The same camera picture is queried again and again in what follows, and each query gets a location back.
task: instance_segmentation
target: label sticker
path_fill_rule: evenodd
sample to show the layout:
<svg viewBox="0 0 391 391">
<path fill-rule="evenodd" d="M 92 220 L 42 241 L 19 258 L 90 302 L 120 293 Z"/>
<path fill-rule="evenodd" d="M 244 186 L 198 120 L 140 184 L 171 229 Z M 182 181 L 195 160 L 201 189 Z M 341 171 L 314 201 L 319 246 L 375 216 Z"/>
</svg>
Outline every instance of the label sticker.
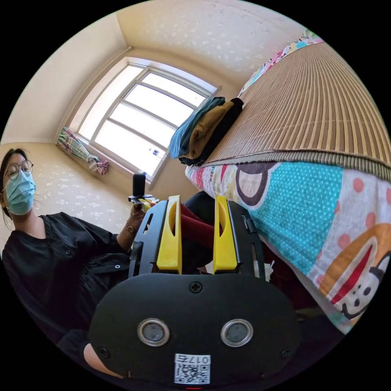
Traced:
<svg viewBox="0 0 391 391">
<path fill-rule="evenodd" d="M 194 354 L 175 355 L 176 384 L 209 384 L 211 382 L 211 357 Z"/>
</svg>

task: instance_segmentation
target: window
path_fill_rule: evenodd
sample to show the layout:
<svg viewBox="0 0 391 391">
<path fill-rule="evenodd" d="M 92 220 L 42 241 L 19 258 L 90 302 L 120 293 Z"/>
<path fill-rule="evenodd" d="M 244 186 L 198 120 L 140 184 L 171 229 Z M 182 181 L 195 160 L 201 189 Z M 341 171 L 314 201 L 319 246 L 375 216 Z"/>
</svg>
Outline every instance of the window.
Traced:
<svg viewBox="0 0 391 391">
<path fill-rule="evenodd" d="M 96 99 L 77 133 L 151 180 L 176 129 L 210 95 L 167 71 L 128 64 Z"/>
</svg>

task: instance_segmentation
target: face mask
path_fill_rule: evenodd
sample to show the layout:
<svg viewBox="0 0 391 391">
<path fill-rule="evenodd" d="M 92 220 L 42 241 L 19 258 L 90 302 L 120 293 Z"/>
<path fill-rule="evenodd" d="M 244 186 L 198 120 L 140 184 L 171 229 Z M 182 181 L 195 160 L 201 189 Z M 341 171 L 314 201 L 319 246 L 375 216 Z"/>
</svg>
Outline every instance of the face mask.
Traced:
<svg viewBox="0 0 391 391">
<path fill-rule="evenodd" d="M 15 180 L 9 180 L 5 186 L 9 211 L 13 215 L 23 216 L 33 207 L 36 185 L 33 176 L 19 171 Z"/>
</svg>

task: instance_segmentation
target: bamboo mat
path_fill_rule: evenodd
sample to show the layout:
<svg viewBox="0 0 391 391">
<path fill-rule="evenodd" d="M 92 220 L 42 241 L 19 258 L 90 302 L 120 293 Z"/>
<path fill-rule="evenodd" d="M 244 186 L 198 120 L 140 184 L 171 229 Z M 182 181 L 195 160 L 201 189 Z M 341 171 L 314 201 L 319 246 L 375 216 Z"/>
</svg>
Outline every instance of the bamboo mat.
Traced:
<svg viewBox="0 0 391 391">
<path fill-rule="evenodd" d="M 391 143 L 380 113 L 327 43 L 289 54 L 240 99 L 243 112 L 205 165 L 301 160 L 391 181 Z"/>
</svg>

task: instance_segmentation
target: plaid curtain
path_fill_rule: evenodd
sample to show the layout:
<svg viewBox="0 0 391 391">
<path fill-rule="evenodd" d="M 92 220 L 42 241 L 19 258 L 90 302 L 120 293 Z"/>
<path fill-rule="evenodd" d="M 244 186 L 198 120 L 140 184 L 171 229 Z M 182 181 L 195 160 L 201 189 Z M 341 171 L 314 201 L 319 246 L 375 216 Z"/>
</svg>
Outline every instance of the plaid curtain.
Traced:
<svg viewBox="0 0 391 391">
<path fill-rule="evenodd" d="M 108 161 L 99 160 L 97 156 L 91 155 L 76 135 L 67 127 L 62 128 L 56 144 L 69 155 L 85 160 L 90 171 L 98 171 L 101 175 L 106 174 L 109 167 Z"/>
</svg>

